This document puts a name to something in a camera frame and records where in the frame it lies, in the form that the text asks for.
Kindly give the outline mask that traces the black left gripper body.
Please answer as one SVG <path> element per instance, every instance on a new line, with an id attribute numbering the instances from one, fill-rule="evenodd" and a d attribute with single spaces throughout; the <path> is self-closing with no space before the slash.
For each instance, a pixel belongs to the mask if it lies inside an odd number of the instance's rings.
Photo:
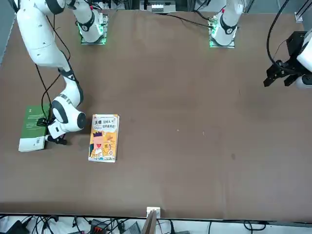
<path id="1" fill-rule="evenodd" d="M 296 58 L 302 48 L 305 31 L 294 31 L 286 40 L 288 53 L 291 59 Z"/>

